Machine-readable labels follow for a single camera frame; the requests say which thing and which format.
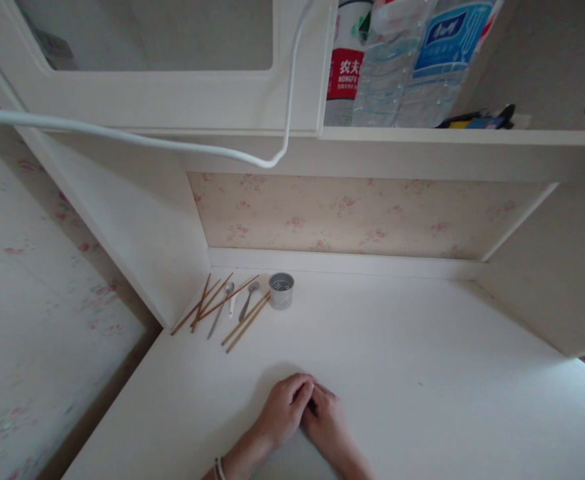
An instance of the red label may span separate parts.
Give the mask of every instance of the red label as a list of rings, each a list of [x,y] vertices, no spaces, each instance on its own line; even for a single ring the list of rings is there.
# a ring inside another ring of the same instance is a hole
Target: red label
[[[335,49],[330,60],[328,100],[354,100],[359,82],[359,70],[364,53],[350,49]]]

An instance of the metal cup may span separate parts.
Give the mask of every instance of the metal cup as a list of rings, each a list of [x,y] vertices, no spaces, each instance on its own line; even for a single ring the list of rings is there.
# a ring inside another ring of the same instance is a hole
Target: metal cup
[[[269,280],[271,300],[269,303],[275,310],[285,310],[293,302],[294,279],[288,273],[275,273]]]

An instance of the chopsticks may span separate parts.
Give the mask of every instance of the chopsticks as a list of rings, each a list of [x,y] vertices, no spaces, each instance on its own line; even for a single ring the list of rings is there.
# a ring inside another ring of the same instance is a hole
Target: chopsticks
[[[218,309],[219,307],[224,305],[224,303],[226,303],[228,300],[233,298],[235,295],[237,295],[239,292],[241,292],[244,288],[246,288],[248,285],[250,285],[253,281],[255,281],[255,279],[257,279],[257,277],[259,277],[259,275],[255,275],[253,278],[251,278],[247,282],[243,283],[241,285],[241,287],[239,287],[232,295],[230,295],[229,297],[226,297],[224,300],[222,300],[221,302],[217,303],[214,307],[211,307],[209,309],[210,304],[215,300],[215,297],[224,288],[224,286],[228,283],[228,280],[230,280],[230,278],[232,276],[233,276],[233,273],[231,272],[231,274],[221,283],[221,285],[219,285],[217,290],[215,290],[215,287],[219,283],[219,280],[217,280],[215,282],[215,284],[209,289],[208,286],[209,286],[209,283],[211,281],[211,274],[209,273],[208,278],[206,279],[206,284],[204,285],[204,291],[201,293],[201,298],[200,298],[199,302],[193,307],[193,309],[188,313],[188,315],[186,315],[186,317],[181,322],[179,322],[179,324],[173,329],[173,331],[171,331],[171,335],[174,335],[175,333],[177,333],[177,331],[179,331],[179,329],[184,325],[184,323],[186,323],[188,321],[188,319],[191,317],[191,315],[195,311],[197,311],[197,314],[195,315],[195,320],[193,320],[193,323],[191,323],[191,332],[194,333],[195,329],[197,328],[197,324],[200,321],[202,321],[204,318],[206,318],[208,315],[210,315],[213,311],[215,311],[216,309]],[[206,302],[206,299],[209,297],[209,295],[211,293],[213,293],[213,295]],[[241,332],[239,332],[239,335],[237,335],[235,340],[233,340],[231,345],[226,350],[226,353],[230,353],[233,350],[233,348],[235,347],[235,345],[237,344],[239,339],[244,335],[244,333],[246,333],[246,330],[248,330],[248,328],[251,326],[251,323],[253,323],[253,321],[257,318],[257,315],[259,315],[259,313],[263,310],[263,308],[266,306],[266,304],[268,303],[268,300],[270,298],[271,298],[270,292],[267,292],[266,295],[261,297],[261,299],[255,304],[255,306],[248,312],[248,314],[243,319],[243,321],[241,323],[239,323],[233,329],[233,331],[230,333],[230,335],[228,335],[228,337],[226,337],[224,339],[224,341],[221,343],[222,346],[226,345],[226,343],[228,343],[230,341],[230,339],[233,338],[233,336],[237,333],[237,331],[239,331],[239,329],[243,327],[243,330]]]
[[[257,315],[259,315],[259,313],[263,310],[263,308],[266,306],[266,304],[268,303],[268,300],[270,298],[271,298],[270,292],[268,292],[266,295],[261,297],[261,300],[258,301],[255,304],[255,306],[251,309],[251,311],[248,313],[248,315],[246,315],[246,317],[244,318],[244,321],[242,323],[240,323],[239,325],[237,325],[233,329],[233,331],[231,331],[230,335],[228,335],[228,337],[226,337],[224,339],[224,341],[221,343],[222,347],[224,345],[226,345],[226,342],[228,342],[228,340],[230,340],[232,338],[232,336],[237,332],[237,330],[239,330],[241,327],[243,327],[244,324],[246,325],[245,328],[241,332],[239,332],[239,335],[237,335],[237,338],[235,338],[235,340],[233,340],[230,347],[228,347],[228,349],[226,350],[226,353],[230,353],[231,350],[233,350],[233,348],[235,347],[235,345],[237,344],[239,339],[244,335],[244,333],[246,333],[246,330],[248,330],[248,328],[251,326],[251,323],[257,318]]]
[[[259,275],[255,275],[253,278],[251,278],[246,283],[244,283],[241,287],[239,287],[231,296],[229,296],[229,297],[225,298],[224,300],[222,300],[221,302],[217,303],[214,307],[211,307],[210,310],[202,313],[201,316],[199,317],[199,321],[208,317],[208,315],[210,315],[213,311],[217,310],[217,307],[220,307],[221,305],[226,303],[228,300],[233,298],[237,293],[241,292],[244,288],[246,288],[248,285],[250,285],[258,276]]]
[[[226,284],[228,283],[228,280],[230,280],[232,276],[233,276],[233,272],[231,272],[231,274],[224,280],[224,282],[221,285],[219,285],[219,288],[217,289],[215,294],[211,297],[211,299],[208,300],[208,303],[201,308],[203,311],[206,311],[208,306],[213,302],[213,300],[215,300],[215,298],[217,297],[217,295],[219,294],[221,289],[226,286]],[[191,333],[195,332],[195,329],[197,328],[197,323],[199,323],[199,321],[202,319],[202,317],[200,317],[200,314],[201,314],[201,312],[198,311],[197,316],[195,317],[195,320],[193,321],[193,324],[191,325]]]
[[[208,282],[210,281],[210,279],[211,279],[211,276],[208,275],[208,280],[206,280],[206,287],[208,286]],[[208,297],[208,294],[211,291],[213,291],[213,289],[217,286],[217,283],[219,283],[219,280],[217,280],[215,282],[215,284],[211,287],[211,289],[208,291],[206,291],[206,287],[204,287],[204,293],[203,293],[202,299],[199,302],[197,302],[197,304],[193,307],[193,309],[188,312],[188,315],[186,315],[186,317],[181,322],[179,322],[179,324],[173,329],[173,331],[171,331],[171,335],[174,335],[175,333],[177,333],[179,331],[179,329],[182,327],[182,325],[184,325],[184,323],[186,323],[186,321],[195,312],[195,310],[199,309],[202,301],[204,301],[206,299],[206,297]]]

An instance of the glass panel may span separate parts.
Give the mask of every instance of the glass panel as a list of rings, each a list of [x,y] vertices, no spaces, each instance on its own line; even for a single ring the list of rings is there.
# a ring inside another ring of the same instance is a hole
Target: glass panel
[[[272,0],[16,0],[56,70],[268,70]]]

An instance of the bracelet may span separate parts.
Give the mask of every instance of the bracelet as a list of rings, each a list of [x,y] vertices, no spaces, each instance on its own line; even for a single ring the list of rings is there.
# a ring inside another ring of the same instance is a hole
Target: bracelet
[[[224,469],[221,467],[221,460],[222,459],[215,457],[215,466],[213,467],[213,470],[215,470],[215,478],[217,478],[217,471],[219,471],[221,480],[227,480],[226,475],[224,474]]]

